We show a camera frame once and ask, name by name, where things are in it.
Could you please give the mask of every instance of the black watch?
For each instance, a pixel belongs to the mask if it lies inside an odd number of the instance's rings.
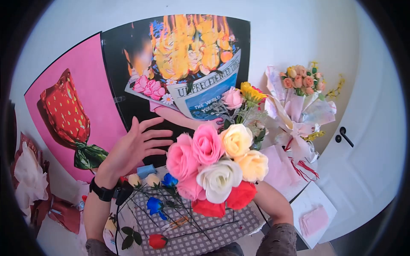
[[[90,193],[91,193],[91,191],[94,191],[94,193],[97,194],[97,196],[100,198],[100,200],[105,201],[105,202],[111,202],[111,199],[114,196],[114,192],[116,190],[116,187],[114,187],[113,189],[106,189],[104,187],[100,188],[95,183],[94,178],[91,180],[91,183],[90,183]]]

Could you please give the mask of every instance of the painting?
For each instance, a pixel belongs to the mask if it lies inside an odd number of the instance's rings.
[[[93,171],[127,133],[108,84],[101,33],[60,56],[24,97],[45,144],[76,180],[90,182]]]
[[[128,23],[102,33],[105,65],[127,130],[163,117],[152,129],[172,139],[201,124],[223,126],[222,94],[248,79],[250,23],[236,18],[178,14]],[[144,164],[165,165],[166,156]]]

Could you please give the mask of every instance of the painted daisy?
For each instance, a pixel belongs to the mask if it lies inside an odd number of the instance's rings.
[[[166,84],[176,84],[177,81],[173,80],[173,79],[167,79],[166,80]]]
[[[171,94],[165,93],[164,96],[162,96],[162,103],[171,105],[174,103],[174,99],[172,98]]]

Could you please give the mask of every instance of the hand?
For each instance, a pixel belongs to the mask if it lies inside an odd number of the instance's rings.
[[[165,150],[153,147],[169,146],[173,140],[152,140],[152,138],[170,137],[173,132],[171,130],[145,131],[163,121],[163,118],[157,117],[139,123],[138,119],[133,117],[130,131],[115,143],[98,168],[95,179],[97,185],[111,189],[120,176],[127,175],[145,157],[166,154]]]

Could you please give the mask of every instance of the door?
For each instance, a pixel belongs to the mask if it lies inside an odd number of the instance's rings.
[[[368,222],[396,195],[404,165],[406,121],[397,71],[370,17],[356,5],[359,63],[344,116],[318,160],[316,184],[337,209],[319,243],[343,236]],[[340,135],[346,136],[354,147]]]

